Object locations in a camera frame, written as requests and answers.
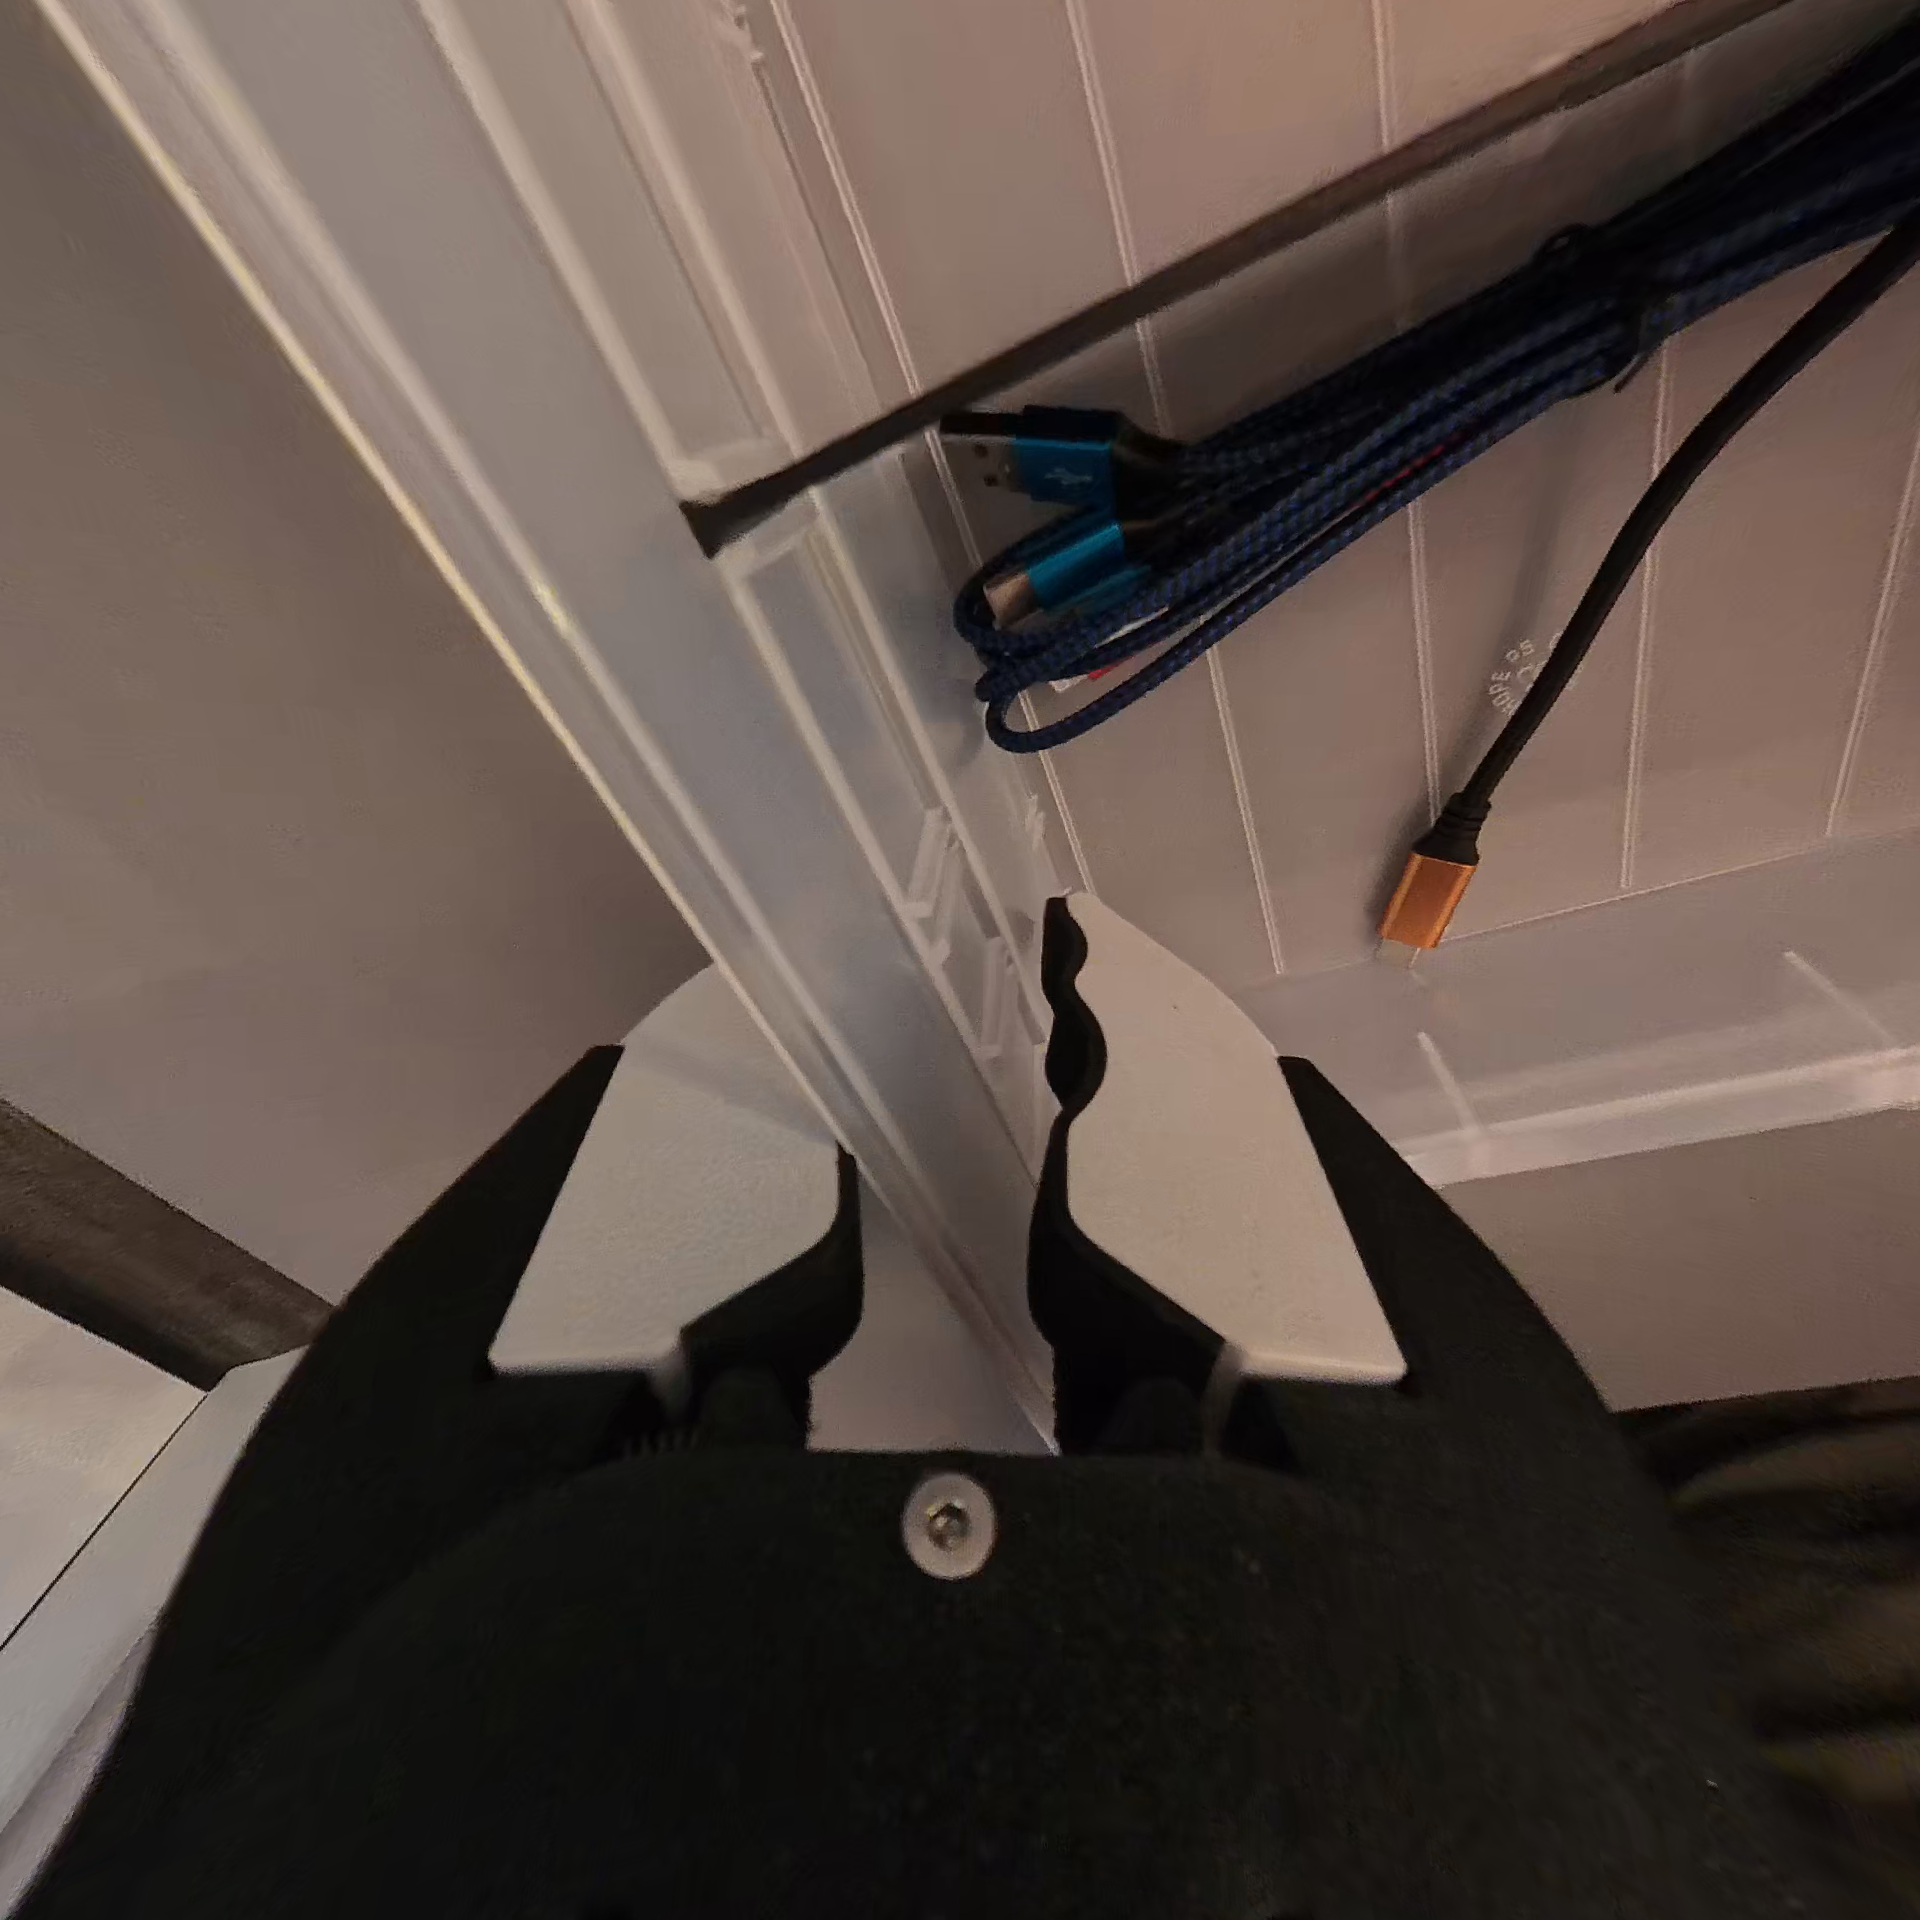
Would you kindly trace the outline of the clear plastic bin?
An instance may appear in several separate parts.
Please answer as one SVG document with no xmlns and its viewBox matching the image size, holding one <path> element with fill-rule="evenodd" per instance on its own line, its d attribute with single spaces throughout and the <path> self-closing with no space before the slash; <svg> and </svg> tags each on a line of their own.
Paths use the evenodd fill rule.
<svg viewBox="0 0 1920 1920">
<path fill-rule="evenodd" d="M 1840 261 L 1523 428 L 1023 771 L 949 625 L 1020 518 L 909 440 L 782 467 L 1268 211 L 1342 211 L 1012 400 L 1301 387 L 1908 4 L 23 4 L 602 807 L 989 1298 L 1070 880 L 1311 1058 L 1618 1404 L 1916 1371 L 1916 294 L 1684 507 L 1416 968 L 1373 931 L 1654 458 Z"/>
</svg>

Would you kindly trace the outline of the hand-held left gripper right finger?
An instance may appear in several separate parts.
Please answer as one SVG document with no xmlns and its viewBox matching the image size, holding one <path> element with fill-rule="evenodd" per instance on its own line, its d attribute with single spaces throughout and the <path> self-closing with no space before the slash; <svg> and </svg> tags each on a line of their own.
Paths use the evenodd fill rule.
<svg viewBox="0 0 1920 1920">
<path fill-rule="evenodd" d="M 1025 1242 L 1057 1448 L 1140 1396 L 1197 1443 L 1272 1381 L 1396 1387 L 1390 1327 L 1283 1061 L 1234 998 L 1088 891 L 1048 900 L 1056 1113 Z"/>
</svg>

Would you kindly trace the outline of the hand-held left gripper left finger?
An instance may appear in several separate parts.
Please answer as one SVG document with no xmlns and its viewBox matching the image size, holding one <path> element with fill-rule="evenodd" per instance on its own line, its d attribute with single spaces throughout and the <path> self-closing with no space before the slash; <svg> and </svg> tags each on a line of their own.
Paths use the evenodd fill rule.
<svg viewBox="0 0 1920 1920">
<path fill-rule="evenodd" d="M 851 1153 L 706 968 L 624 1038 L 492 1334 L 505 1380 L 635 1381 L 666 1427 L 803 1448 L 864 1308 Z"/>
</svg>

